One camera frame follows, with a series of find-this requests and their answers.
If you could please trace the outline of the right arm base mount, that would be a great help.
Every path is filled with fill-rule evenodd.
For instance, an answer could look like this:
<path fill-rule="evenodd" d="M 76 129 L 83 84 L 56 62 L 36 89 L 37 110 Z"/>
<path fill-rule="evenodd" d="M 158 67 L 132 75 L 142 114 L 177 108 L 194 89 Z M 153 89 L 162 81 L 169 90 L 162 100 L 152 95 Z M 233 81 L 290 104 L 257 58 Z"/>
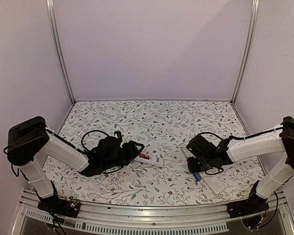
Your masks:
<path fill-rule="evenodd" d="M 261 227 L 269 209 L 267 199 L 263 199 L 256 194 L 250 195 L 245 200 L 228 203 L 226 206 L 230 218 L 258 213 L 256 217 L 243 219 L 243 225 L 249 230 L 256 230 Z"/>

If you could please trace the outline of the right aluminium frame post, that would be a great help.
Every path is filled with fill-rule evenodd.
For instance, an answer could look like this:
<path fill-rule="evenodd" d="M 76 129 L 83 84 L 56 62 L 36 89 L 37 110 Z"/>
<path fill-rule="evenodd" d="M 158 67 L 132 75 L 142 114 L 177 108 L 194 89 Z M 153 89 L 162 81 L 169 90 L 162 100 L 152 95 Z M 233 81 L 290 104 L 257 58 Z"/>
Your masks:
<path fill-rule="evenodd" d="M 247 38 L 245 42 L 245 48 L 243 52 L 242 61 L 239 67 L 239 72 L 237 76 L 237 81 L 235 84 L 234 92 L 232 94 L 231 103 L 234 106 L 238 100 L 238 96 L 240 93 L 241 86 L 243 84 L 243 79 L 245 76 L 245 71 L 248 64 L 249 55 L 252 48 L 253 38 L 255 34 L 255 29 L 257 25 L 257 18 L 258 18 L 258 11 L 259 11 L 259 0 L 253 0 L 251 2 L 251 13 L 250 13 L 250 19 L 249 19 L 249 25 L 248 25 L 248 31 L 247 31 Z"/>

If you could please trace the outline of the left aluminium frame post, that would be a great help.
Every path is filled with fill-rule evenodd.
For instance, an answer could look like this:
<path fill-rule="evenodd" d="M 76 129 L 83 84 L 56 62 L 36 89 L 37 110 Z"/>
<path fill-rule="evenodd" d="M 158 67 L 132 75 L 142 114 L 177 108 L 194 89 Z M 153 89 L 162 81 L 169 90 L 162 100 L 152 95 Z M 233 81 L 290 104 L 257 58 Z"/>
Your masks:
<path fill-rule="evenodd" d="M 47 6 L 47 13 L 49 18 L 49 25 L 51 29 L 52 39 L 54 43 L 54 48 L 55 48 L 61 76 L 64 82 L 64 86 L 65 86 L 69 101 L 72 105 L 74 105 L 76 103 L 76 100 L 74 97 L 71 82 L 69 80 L 68 71 L 66 68 L 65 59 L 64 59 L 64 55 L 63 55 L 63 51 L 61 47 L 59 31 L 58 31 L 57 21 L 56 21 L 55 8 L 54 8 L 54 1 L 46 0 L 46 6 Z"/>

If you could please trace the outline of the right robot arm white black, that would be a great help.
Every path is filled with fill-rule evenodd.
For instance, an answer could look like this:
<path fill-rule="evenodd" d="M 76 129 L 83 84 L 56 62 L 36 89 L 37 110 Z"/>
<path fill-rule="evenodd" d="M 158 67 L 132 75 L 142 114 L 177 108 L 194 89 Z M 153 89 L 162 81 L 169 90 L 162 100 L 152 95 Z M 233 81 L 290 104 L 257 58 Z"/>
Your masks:
<path fill-rule="evenodd" d="M 253 135 L 221 139 L 218 145 L 204 138 L 204 133 L 199 133 L 186 148 L 193 155 L 188 161 L 190 172 L 222 169 L 224 165 L 249 157 L 280 153 L 280 161 L 254 185 L 251 197 L 244 201 L 244 210 L 255 213 L 263 200 L 294 176 L 294 118 L 284 117 L 281 124 Z"/>

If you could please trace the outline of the small white remote control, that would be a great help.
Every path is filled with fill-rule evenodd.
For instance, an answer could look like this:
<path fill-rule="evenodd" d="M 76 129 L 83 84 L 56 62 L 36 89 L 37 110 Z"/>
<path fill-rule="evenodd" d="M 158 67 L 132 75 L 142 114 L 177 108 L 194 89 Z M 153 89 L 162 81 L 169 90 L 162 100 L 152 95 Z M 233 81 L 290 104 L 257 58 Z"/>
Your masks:
<path fill-rule="evenodd" d="M 134 160 L 139 163 L 148 164 L 148 165 L 152 165 L 152 166 L 156 166 L 156 167 L 163 167 L 164 166 L 163 158 L 153 156 L 153 155 L 150 155 L 149 160 L 140 158 L 139 156 L 136 157 Z"/>

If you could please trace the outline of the aluminium frame post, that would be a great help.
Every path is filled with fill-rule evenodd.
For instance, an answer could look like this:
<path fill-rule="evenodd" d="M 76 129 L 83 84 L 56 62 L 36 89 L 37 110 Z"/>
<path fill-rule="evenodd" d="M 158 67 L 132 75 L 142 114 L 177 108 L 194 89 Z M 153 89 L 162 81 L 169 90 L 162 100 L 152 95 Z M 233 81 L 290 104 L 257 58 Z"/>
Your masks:
<path fill-rule="evenodd" d="M 245 42 L 245 48 L 243 52 L 242 61 L 239 67 L 239 72 L 237 76 L 237 81 L 235 84 L 234 92 L 232 94 L 231 103 L 234 106 L 238 100 L 238 96 L 240 93 L 241 86 L 243 84 L 243 79 L 245 76 L 245 71 L 248 64 L 249 55 L 252 48 L 253 38 L 255 34 L 255 29 L 257 25 L 257 18 L 258 18 L 258 11 L 259 11 L 259 0 L 253 0 L 251 2 L 251 13 L 250 13 L 250 19 L 249 19 L 249 25 L 248 25 L 248 31 L 247 31 L 247 38 Z"/>
<path fill-rule="evenodd" d="M 64 55 L 63 55 L 63 51 L 61 47 L 59 31 L 58 31 L 57 21 L 56 21 L 55 8 L 54 8 L 54 1 L 46 0 L 46 6 L 47 6 L 47 13 L 49 18 L 49 25 L 51 29 L 52 39 L 54 43 L 54 48 L 55 48 L 61 76 L 64 82 L 64 86 L 65 86 L 69 101 L 72 105 L 74 105 L 76 103 L 76 100 L 74 97 L 71 82 L 69 80 L 68 71 L 66 68 L 65 59 L 64 59 Z"/>

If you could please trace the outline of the floral patterned table mat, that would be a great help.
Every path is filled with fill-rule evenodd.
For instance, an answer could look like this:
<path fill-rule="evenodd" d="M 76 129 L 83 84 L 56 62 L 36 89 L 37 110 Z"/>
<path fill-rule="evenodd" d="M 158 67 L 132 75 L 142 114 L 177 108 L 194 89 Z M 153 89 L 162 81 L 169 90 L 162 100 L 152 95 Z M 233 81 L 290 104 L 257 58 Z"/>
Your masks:
<path fill-rule="evenodd" d="M 48 157 L 44 172 L 62 197 L 131 206 L 186 206 L 246 198 L 264 175 L 257 157 L 225 166 L 217 178 L 225 186 L 215 194 L 188 172 L 181 148 L 196 134 L 218 144 L 219 138 L 242 137 L 245 131 L 227 102 L 97 101 L 79 102 L 68 115 L 60 136 L 78 148 L 97 146 L 104 134 L 121 131 L 124 141 L 144 144 L 144 152 L 163 158 L 164 166 L 133 162 L 118 172 L 85 177 Z"/>

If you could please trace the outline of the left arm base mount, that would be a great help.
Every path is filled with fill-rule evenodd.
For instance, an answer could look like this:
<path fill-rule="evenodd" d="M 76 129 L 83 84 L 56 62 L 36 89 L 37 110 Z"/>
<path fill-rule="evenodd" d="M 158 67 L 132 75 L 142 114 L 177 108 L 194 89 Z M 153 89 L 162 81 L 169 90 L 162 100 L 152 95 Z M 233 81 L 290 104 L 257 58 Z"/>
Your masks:
<path fill-rule="evenodd" d="M 48 198 L 40 198 L 38 209 L 58 214 L 66 217 L 77 218 L 81 206 L 81 201 L 69 197 L 67 199 L 61 199 L 56 195 Z"/>

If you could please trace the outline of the front aluminium rail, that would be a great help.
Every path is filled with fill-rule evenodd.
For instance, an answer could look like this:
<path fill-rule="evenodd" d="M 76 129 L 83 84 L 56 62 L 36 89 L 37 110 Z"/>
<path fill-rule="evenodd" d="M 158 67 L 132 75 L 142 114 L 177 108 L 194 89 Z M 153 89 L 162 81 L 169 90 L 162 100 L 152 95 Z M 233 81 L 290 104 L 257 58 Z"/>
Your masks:
<path fill-rule="evenodd" d="M 283 193 L 269 199 L 268 223 L 255 231 L 230 218 L 225 203 L 195 206 L 138 207 L 82 202 L 77 218 L 62 217 L 66 234 L 99 235 L 294 235 L 294 222 Z"/>

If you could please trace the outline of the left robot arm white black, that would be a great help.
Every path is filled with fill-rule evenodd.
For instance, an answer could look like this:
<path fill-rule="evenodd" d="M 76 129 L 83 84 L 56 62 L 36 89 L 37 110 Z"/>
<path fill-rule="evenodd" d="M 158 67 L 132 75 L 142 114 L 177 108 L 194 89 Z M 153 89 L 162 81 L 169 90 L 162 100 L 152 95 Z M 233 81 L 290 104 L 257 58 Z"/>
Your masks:
<path fill-rule="evenodd" d="M 130 164 L 144 150 L 142 143 L 123 142 L 122 134 L 116 131 L 104 134 L 98 145 L 82 150 L 47 128 L 45 119 L 36 116 L 8 131 L 8 144 L 4 148 L 8 161 L 16 166 L 27 181 L 44 199 L 52 212 L 60 212 L 63 202 L 56 195 L 55 187 L 36 160 L 38 153 L 46 154 L 70 166 L 85 177 L 110 174 Z"/>

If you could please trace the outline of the red blue screwdriver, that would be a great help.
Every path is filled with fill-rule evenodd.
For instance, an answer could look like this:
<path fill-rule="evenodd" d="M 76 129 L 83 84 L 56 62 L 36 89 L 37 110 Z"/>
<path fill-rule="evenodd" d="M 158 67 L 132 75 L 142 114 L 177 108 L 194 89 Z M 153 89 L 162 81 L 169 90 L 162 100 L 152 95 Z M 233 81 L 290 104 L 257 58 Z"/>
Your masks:
<path fill-rule="evenodd" d="M 181 152 L 185 157 L 185 160 L 188 161 L 188 156 L 186 155 L 185 151 L 183 150 L 183 148 L 181 148 Z M 192 173 L 196 182 L 200 182 L 201 181 L 201 176 L 198 173 Z"/>

